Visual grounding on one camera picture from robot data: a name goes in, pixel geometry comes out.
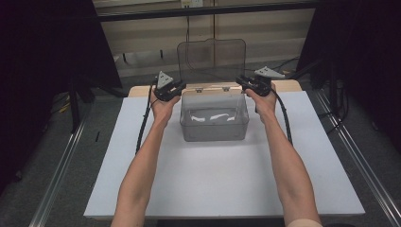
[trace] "white board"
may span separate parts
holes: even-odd
[[[364,209],[305,92],[280,93],[294,147],[304,160],[321,215],[356,215]],[[181,103],[165,130],[147,218],[280,217],[264,127],[247,97],[250,122],[243,141],[185,142]],[[131,159],[147,104],[125,98],[85,217],[113,218],[119,186]],[[282,129],[284,117],[277,104]],[[152,122],[149,115],[144,139]]]

